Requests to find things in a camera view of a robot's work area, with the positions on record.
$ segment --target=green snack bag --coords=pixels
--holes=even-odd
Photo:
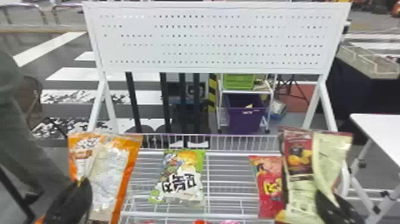
[[[164,150],[161,178],[151,191],[149,202],[203,205],[204,156],[205,150]]]

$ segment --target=person's leg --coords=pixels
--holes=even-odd
[[[40,183],[55,183],[60,189],[70,183],[70,179],[35,144],[22,112],[14,100],[9,104],[0,105],[0,124],[0,145],[3,147],[0,150],[13,158],[8,164],[5,163],[10,172],[26,184],[29,184],[32,178],[38,179]],[[21,166],[33,177],[23,173],[19,168]]]

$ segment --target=white wire basket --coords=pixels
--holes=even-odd
[[[397,79],[400,65],[358,46],[340,46],[338,58],[372,79]]]
[[[258,193],[249,155],[280,156],[275,135],[182,135],[144,134],[135,169],[129,182],[121,211],[121,224],[192,223],[196,219],[219,223],[273,223],[258,220]],[[163,150],[167,148],[203,148],[202,182],[205,205],[188,207],[180,204],[152,204],[150,191],[160,178]]]

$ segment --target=orange snack bag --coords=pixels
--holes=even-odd
[[[93,189],[89,220],[117,224],[141,135],[81,132],[68,136],[72,180],[87,176]]]

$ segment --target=chair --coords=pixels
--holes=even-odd
[[[50,117],[43,116],[43,107],[40,101],[43,86],[34,77],[23,76],[21,85],[13,93],[13,97],[18,102],[22,112],[25,115],[26,123],[30,130],[36,127],[40,122],[47,120],[65,137],[67,134]]]

